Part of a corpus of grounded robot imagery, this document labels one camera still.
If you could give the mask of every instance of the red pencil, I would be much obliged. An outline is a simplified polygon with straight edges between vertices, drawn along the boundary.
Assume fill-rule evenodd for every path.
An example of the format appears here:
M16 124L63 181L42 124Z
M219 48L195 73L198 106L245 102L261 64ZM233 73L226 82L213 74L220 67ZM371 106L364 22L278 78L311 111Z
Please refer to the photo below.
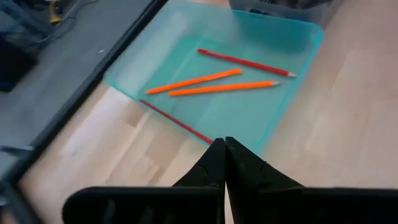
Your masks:
M262 65L260 63L250 62L248 60L244 60L244 59L240 59L240 58L236 58L236 57L232 57L232 56L228 56L228 55L222 55L222 54L210 52L210 51L204 50L204 49L198 49L197 51L201 54L205 54L205 55L209 55L209 56L216 57L219 59L227 60L229 62L239 63L241 65L246 65L246 66L253 67L253 68L258 68L258 69L261 69L261 70L264 70L267 72L274 72L276 74L283 75L286 77L296 77L296 74L294 74L292 72L289 72L289 71L286 71L283 69L279 69L279 68L275 68L275 67L271 67L268 65Z
M180 126L181 128L189 131L190 133L194 134L196 137L200 138L201 140L207 142L208 144L212 144L213 140L211 140L210 138L200 134L199 132L195 131L193 128L189 127L188 125L182 123L181 121L173 118L172 116L168 115L167 113L164 113L163 111L161 111L160 109L156 108L154 105L146 102L146 100L143 99L139 99L139 101L143 104L145 104L147 107L149 107L150 109L160 113L162 116L164 116L165 118L173 121L174 123L176 123L178 126Z

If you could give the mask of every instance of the black frame rail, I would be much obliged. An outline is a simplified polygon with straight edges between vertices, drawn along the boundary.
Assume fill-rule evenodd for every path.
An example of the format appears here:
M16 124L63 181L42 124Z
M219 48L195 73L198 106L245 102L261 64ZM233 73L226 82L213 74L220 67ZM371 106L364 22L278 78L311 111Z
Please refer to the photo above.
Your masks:
M61 110L54 116L47 127L31 142L32 150L26 147L11 148L0 147L0 151L17 154L21 159L16 162L0 180L0 195L6 200L2 205L0 202L0 214L4 207L11 212L18 223L39 224L43 223L35 212L34 207L29 203L18 182L24 174L40 158L49 144L57 134L68 123L79 107L91 95L100 84L107 69L123 53L128 45L139 35L146 25L155 17L167 0L152 0L144 9L142 14L128 28L123 36L116 42L113 48L106 54L104 59L95 67L93 72L86 78L80 87L72 94L71 98L63 105Z

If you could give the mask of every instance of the pencil tip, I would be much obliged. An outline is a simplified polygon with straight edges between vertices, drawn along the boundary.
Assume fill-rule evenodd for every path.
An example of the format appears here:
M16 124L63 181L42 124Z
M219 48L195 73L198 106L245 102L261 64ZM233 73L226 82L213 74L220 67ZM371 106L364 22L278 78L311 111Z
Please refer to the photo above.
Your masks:
M287 76L288 76L288 77L296 77L296 74L294 74L293 72L289 72L289 73L287 74Z

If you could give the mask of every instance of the gray floor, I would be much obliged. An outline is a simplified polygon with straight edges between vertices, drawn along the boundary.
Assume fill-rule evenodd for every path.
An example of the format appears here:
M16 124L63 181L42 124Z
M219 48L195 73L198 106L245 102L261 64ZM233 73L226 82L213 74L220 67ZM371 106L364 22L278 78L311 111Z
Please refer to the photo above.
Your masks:
M75 27L40 53L40 63L18 86L0 93L0 145L29 144L136 20L144 2L149 0L99 0L85 6ZM0 154L0 175L12 160Z

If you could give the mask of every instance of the wooden tabletop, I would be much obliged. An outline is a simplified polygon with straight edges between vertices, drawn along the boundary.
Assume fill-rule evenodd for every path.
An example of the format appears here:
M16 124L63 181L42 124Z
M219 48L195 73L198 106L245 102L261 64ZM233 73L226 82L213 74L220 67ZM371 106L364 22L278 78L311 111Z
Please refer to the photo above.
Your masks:
M265 160L304 185L398 187L397 11L396 0L343 3ZM61 223L61 207L74 191L170 186L206 149L101 84L20 186L46 223ZM226 221L232 223L228 206Z

